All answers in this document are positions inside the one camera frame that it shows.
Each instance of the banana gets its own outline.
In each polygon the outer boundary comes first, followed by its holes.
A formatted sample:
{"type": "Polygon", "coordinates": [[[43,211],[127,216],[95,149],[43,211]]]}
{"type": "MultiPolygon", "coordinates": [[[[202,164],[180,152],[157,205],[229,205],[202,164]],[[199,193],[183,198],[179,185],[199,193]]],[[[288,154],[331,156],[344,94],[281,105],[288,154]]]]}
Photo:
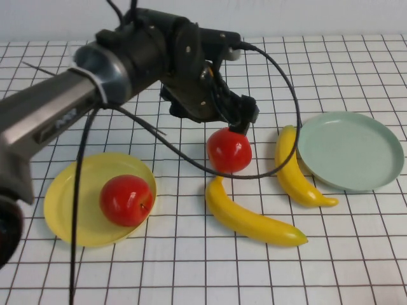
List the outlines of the banana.
{"type": "MultiPolygon", "coordinates": [[[[275,166],[279,166],[293,148],[296,129],[292,125],[285,126],[275,149],[275,166]]],[[[336,198],[323,196],[302,174],[296,153],[283,169],[277,172],[277,178],[285,192],[304,207],[333,207],[338,204],[336,198]]]]}
{"type": "Polygon", "coordinates": [[[307,237],[296,227],[249,211],[226,194],[222,177],[215,177],[205,190],[208,209],[224,226],[254,240],[273,245],[296,247],[307,237]]]}

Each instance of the black cable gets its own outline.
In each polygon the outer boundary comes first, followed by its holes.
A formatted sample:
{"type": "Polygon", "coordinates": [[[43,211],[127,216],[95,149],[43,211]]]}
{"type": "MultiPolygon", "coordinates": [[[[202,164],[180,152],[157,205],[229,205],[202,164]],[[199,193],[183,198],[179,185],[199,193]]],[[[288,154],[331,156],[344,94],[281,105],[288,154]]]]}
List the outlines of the black cable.
{"type": "Polygon", "coordinates": [[[137,25],[137,0],[132,0],[132,2],[130,2],[130,16],[131,19],[133,20],[133,25],[136,26],[137,25]]]}
{"type": "MultiPolygon", "coordinates": [[[[240,180],[250,180],[250,179],[260,179],[263,177],[269,177],[271,175],[274,175],[277,173],[279,170],[281,170],[288,162],[289,160],[293,157],[296,148],[298,146],[298,140],[300,138],[300,128],[302,126],[301,124],[301,115],[300,115],[300,106],[298,103],[298,99],[295,94],[295,90],[288,80],[288,77],[284,73],[284,71],[280,68],[278,63],[274,61],[266,52],[260,50],[259,48],[249,44],[249,43],[240,43],[235,49],[240,49],[240,50],[252,50],[256,51],[269,60],[274,67],[281,73],[281,76],[284,78],[284,81],[287,83],[288,88],[290,89],[290,92],[293,96],[294,99],[294,104],[296,108],[296,119],[297,119],[297,129],[296,129],[296,137],[294,140],[293,148],[291,149],[291,152],[289,156],[284,160],[282,164],[280,164],[277,168],[266,172],[262,173],[260,175],[232,175],[232,174],[227,174],[227,173],[221,173],[216,170],[212,170],[210,168],[207,168],[195,160],[191,159],[187,155],[185,155],[183,152],[180,150],[176,149],[170,142],[168,142],[164,137],[162,137],[160,134],[158,134],[157,129],[144,121],[141,118],[138,118],[136,115],[128,112],[127,110],[115,106],[115,105],[110,105],[106,108],[108,109],[113,109],[116,111],[119,111],[135,122],[137,122],[139,125],[141,125],[144,129],[146,129],[149,133],[154,135],[159,141],[161,141],[164,145],[166,145],[171,151],[176,153],[178,156],[186,160],[188,163],[192,164],[193,166],[203,170],[204,172],[211,173],[213,175],[217,176],[222,176],[226,178],[231,178],[231,179],[240,179],[240,180]]],[[[73,199],[73,207],[72,207],[72,241],[71,241],[71,274],[70,274],[70,281],[69,281],[69,304],[73,305],[74,303],[74,279],[75,279],[75,258],[76,258],[76,230],[77,230],[77,223],[78,223],[78,200],[79,200],[79,183],[80,183],[80,175],[81,175],[81,168],[82,168],[82,162],[83,162],[83,155],[85,153],[85,146],[86,146],[86,141],[88,138],[89,130],[90,127],[92,126],[92,123],[96,117],[97,112],[99,111],[100,107],[96,107],[92,113],[90,114],[89,118],[86,121],[85,127],[83,129],[83,134],[81,138],[81,143],[79,145],[79,151],[78,151],[78,157],[77,157],[77,165],[76,165],[76,171],[75,171],[75,181],[74,181],[74,199],[73,199]]]]}
{"type": "Polygon", "coordinates": [[[72,204],[72,235],[71,235],[71,274],[69,278],[69,304],[74,304],[75,295],[75,257],[76,257],[76,229],[78,224],[78,202],[79,202],[79,183],[81,180],[81,170],[83,155],[85,154],[86,141],[88,140],[89,130],[96,117],[100,107],[96,107],[89,115],[85,127],[83,128],[81,144],[79,145],[78,156],[76,158],[75,181],[74,181],[74,199],[72,204]]]}
{"type": "Polygon", "coordinates": [[[110,7],[112,7],[112,9],[116,12],[117,17],[119,18],[119,29],[122,29],[124,26],[124,22],[123,22],[123,14],[121,13],[121,11],[119,10],[119,8],[117,7],[117,5],[115,5],[112,0],[106,0],[106,2],[110,5],[110,7]]]}
{"type": "Polygon", "coordinates": [[[251,51],[257,51],[258,53],[262,54],[264,57],[267,58],[267,60],[271,61],[271,63],[274,65],[274,67],[281,73],[281,76],[284,78],[284,80],[286,81],[288,88],[290,89],[291,95],[293,96],[294,99],[294,104],[295,104],[295,108],[296,108],[296,120],[297,120],[297,129],[296,129],[296,136],[295,136],[295,140],[294,140],[294,144],[293,144],[293,148],[291,149],[291,152],[289,153],[289,155],[287,156],[287,158],[284,160],[283,163],[281,163],[278,167],[274,168],[273,170],[269,171],[269,172],[265,172],[259,175],[232,175],[232,174],[228,174],[228,173],[221,173],[217,170],[212,170],[210,168],[207,168],[201,164],[199,164],[198,162],[196,162],[195,160],[191,159],[190,157],[188,157],[187,155],[185,155],[182,151],[178,150],[177,148],[175,148],[170,142],[168,142],[164,137],[162,137],[161,135],[157,134],[156,130],[147,122],[145,122],[143,119],[138,118],[136,115],[132,114],[131,112],[128,112],[127,110],[118,107],[118,106],[109,106],[108,108],[119,111],[121,113],[123,113],[124,115],[128,116],[129,118],[131,118],[132,120],[134,120],[135,122],[137,122],[140,126],[142,126],[144,129],[146,129],[149,133],[151,133],[152,135],[154,135],[159,141],[161,141],[165,146],[167,146],[171,151],[173,151],[174,153],[176,153],[178,156],[180,156],[182,159],[184,159],[185,161],[187,161],[188,163],[192,164],[193,166],[199,168],[200,170],[203,170],[204,172],[207,173],[211,173],[213,175],[217,175],[217,176],[222,176],[225,178],[231,178],[231,179],[240,179],[240,180],[251,180],[251,179],[260,179],[260,178],[264,178],[264,177],[269,177],[274,175],[275,173],[277,173],[279,170],[281,170],[283,167],[285,167],[285,165],[289,162],[289,160],[293,157],[297,146],[298,146],[298,141],[300,139],[300,128],[302,126],[301,123],[301,113],[300,113],[300,105],[298,103],[298,99],[297,96],[295,94],[295,90],[294,87],[292,86],[292,84],[290,83],[290,80],[288,80],[288,77],[286,76],[286,74],[284,73],[284,71],[280,68],[280,66],[278,65],[278,63],[276,63],[276,61],[274,61],[274,59],[272,59],[266,52],[260,50],[259,48],[249,44],[249,43],[241,43],[240,45],[238,45],[236,47],[236,49],[241,49],[241,50],[251,50],[251,51]]]}

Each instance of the banana tip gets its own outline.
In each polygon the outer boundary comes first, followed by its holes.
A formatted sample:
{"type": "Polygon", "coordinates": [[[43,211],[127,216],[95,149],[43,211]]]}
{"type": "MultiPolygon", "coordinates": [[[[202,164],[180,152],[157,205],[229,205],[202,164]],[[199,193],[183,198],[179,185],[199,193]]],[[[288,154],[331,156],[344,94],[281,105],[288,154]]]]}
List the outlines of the banana tip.
{"type": "Polygon", "coordinates": [[[339,203],[339,200],[336,198],[325,198],[325,200],[323,201],[322,204],[326,207],[334,207],[338,203],[339,203]]]}

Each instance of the white wall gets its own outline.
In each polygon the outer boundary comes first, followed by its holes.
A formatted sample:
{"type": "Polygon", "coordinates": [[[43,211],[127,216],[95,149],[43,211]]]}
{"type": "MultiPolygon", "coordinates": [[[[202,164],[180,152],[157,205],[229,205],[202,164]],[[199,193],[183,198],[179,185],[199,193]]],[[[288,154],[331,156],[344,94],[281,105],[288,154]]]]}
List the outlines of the white wall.
{"type": "MultiPolygon", "coordinates": [[[[129,0],[115,0],[124,11],[129,0]]],[[[244,36],[407,32],[407,0],[140,0],[244,36]]],[[[93,39],[117,18],[104,0],[0,0],[0,41],[93,39]]]]}

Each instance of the plate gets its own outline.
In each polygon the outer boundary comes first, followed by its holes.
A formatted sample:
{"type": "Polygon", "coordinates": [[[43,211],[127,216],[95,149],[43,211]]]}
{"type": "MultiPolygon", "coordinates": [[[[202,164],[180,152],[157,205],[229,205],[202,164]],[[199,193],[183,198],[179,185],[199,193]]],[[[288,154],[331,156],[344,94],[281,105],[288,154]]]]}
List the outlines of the plate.
{"type": "Polygon", "coordinates": [[[347,111],[327,112],[305,123],[298,153],[318,179],[346,191],[385,186],[404,165],[403,148],[386,126],[347,111]]]}
{"type": "MultiPolygon", "coordinates": [[[[75,168],[76,162],[59,173],[49,186],[44,201],[48,227],[67,243],[71,242],[75,168]]],[[[155,203],[156,181],[151,170],[142,161],[117,152],[104,152],[84,158],[79,188],[78,245],[106,246],[126,238],[137,229],[113,224],[99,207],[99,194],[104,184],[115,176],[126,174],[144,179],[150,186],[155,203]]]]}

